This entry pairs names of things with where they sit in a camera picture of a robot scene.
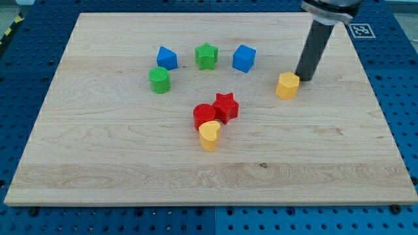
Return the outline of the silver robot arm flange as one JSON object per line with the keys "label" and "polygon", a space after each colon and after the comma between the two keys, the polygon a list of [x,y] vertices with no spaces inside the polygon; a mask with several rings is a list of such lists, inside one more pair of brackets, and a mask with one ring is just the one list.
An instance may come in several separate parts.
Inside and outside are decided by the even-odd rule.
{"label": "silver robot arm flange", "polygon": [[313,15],[323,25],[342,22],[350,24],[359,13],[364,0],[302,0],[301,9]]}

